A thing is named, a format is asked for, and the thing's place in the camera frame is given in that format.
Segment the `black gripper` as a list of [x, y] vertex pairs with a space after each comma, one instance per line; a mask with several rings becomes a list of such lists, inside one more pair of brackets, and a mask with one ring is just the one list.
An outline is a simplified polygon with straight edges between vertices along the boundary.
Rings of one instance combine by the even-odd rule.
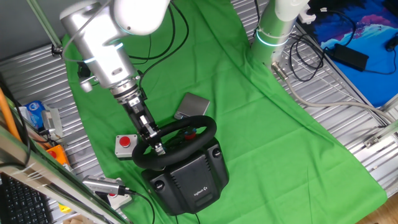
[[125, 101], [123, 107], [142, 140], [148, 143], [157, 155], [165, 154], [162, 140], [158, 135], [159, 128], [148, 107], [144, 103], [144, 100], [140, 96], [137, 96]]

